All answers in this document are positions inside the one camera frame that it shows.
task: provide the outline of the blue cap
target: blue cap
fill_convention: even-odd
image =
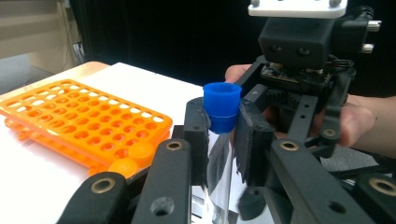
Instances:
[[[210,131],[228,133],[239,112],[242,88],[227,82],[204,85],[204,109],[210,118]]]

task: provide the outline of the table surface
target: table surface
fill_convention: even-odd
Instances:
[[[163,113],[174,125],[184,123],[186,103],[203,96],[200,86],[131,65],[89,62],[3,94],[0,102],[69,78]],[[0,116],[0,223],[55,223],[70,197],[88,178],[88,169],[33,141],[19,141],[17,134],[5,126],[4,118]],[[233,185],[241,188],[238,182]],[[231,194],[231,202],[236,202],[239,195],[240,189]]]

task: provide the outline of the metal screw head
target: metal screw head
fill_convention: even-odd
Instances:
[[[281,143],[280,143],[280,146],[281,146],[283,149],[287,150],[287,151],[295,151],[295,150],[298,149],[298,146],[297,146],[295,143],[289,142],[289,141],[281,142]]]
[[[102,178],[98,179],[91,185],[91,191],[93,193],[101,194],[105,193],[116,185],[116,181],[113,178]]]
[[[326,129],[323,131],[323,134],[328,136],[328,137],[334,137],[336,132],[333,129]]]
[[[388,182],[384,179],[371,178],[369,184],[373,189],[386,194],[388,196],[396,197],[396,186],[393,183]]]
[[[168,150],[172,150],[172,151],[182,149],[182,147],[183,147],[183,145],[180,142],[177,142],[177,141],[170,142],[170,143],[166,144],[166,148]]]

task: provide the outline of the orange test tube rack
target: orange test tube rack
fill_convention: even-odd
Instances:
[[[151,165],[172,120],[159,112],[66,79],[0,103],[8,128],[89,168],[125,177]]]

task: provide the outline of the black background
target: black background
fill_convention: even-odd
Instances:
[[[128,63],[197,85],[223,81],[233,64],[262,54],[258,37],[265,18],[248,15],[247,0],[71,0],[86,61]],[[355,62],[349,92],[396,94],[396,11],[391,0],[349,0],[348,8],[370,6],[380,32],[366,43],[372,54],[336,55]]]

